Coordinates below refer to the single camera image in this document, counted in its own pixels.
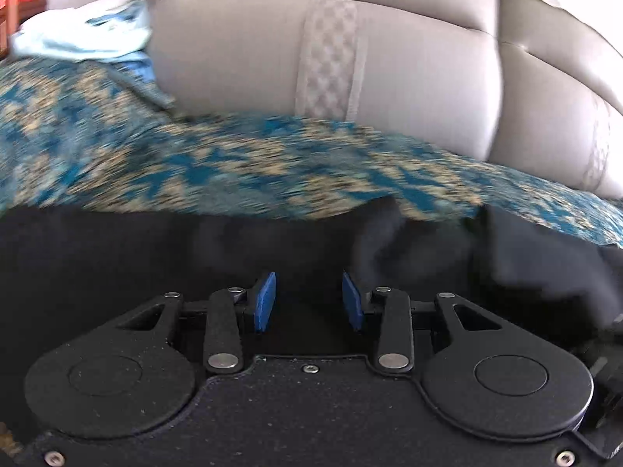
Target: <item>black mechanical bracket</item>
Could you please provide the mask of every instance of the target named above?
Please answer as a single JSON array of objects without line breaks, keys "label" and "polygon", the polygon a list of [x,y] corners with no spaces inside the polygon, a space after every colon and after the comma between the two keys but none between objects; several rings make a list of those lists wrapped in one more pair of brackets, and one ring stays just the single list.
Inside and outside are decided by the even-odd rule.
[{"label": "black mechanical bracket", "polygon": [[575,430],[591,402],[580,360],[454,293],[416,302],[345,272],[343,301],[355,330],[376,332],[382,317],[373,366],[409,374],[435,412],[466,432],[539,441]]},{"label": "black mechanical bracket", "polygon": [[36,361],[26,376],[27,403],[45,426],[73,437],[121,438],[155,428],[195,392],[195,367],[171,347],[180,314],[207,314],[204,365],[229,374],[244,362],[238,317],[265,330],[275,291],[271,272],[250,290],[220,290],[207,301],[157,297]]}]

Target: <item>gray cushion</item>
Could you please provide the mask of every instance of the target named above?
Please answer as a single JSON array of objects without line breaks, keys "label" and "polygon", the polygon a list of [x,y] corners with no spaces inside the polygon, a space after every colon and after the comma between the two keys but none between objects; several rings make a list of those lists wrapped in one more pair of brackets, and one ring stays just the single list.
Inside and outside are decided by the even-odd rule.
[{"label": "gray cushion", "polygon": [[539,0],[156,0],[150,53],[191,114],[349,119],[623,197],[623,58]]}]

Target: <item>black fabric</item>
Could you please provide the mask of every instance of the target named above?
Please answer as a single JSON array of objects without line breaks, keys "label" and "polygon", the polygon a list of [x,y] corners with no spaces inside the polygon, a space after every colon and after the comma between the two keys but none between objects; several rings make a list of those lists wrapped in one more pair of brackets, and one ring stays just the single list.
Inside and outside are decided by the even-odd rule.
[{"label": "black fabric", "polygon": [[267,354],[350,354],[341,273],[429,301],[451,291],[569,348],[623,311],[623,251],[484,207],[405,219],[379,198],[317,221],[19,207],[0,219],[0,421],[36,430],[23,377],[44,352],[168,291],[206,299],[277,274]]}]

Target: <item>metal pin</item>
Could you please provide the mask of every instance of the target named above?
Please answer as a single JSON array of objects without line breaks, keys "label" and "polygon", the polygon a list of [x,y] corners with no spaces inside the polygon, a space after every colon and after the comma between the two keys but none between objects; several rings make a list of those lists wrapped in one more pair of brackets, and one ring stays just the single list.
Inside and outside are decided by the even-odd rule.
[{"label": "metal pin", "polygon": [[558,467],[571,467],[575,463],[575,454],[573,451],[562,451],[556,457],[556,465]]},{"label": "metal pin", "polygon": [[403,369],[409,365],[409,358],[400,353],[387,353],[379,357],[379,365],[386,369]]},{"label": "metal pin", "polygon": [[48,451],[43,459],[50,467],[63,467],[65,465],[65,457],[58,451]]},{"label": "metal pin", "polygon": [[320,367],[317,365],[303,365],[303,372],[306,374],[317,374]]},{"label": "metal pin", "polygon": [[208,364],[215,369],[232,369],[238,365],[238,357],[231,353],[217,353],[208,358]]}]

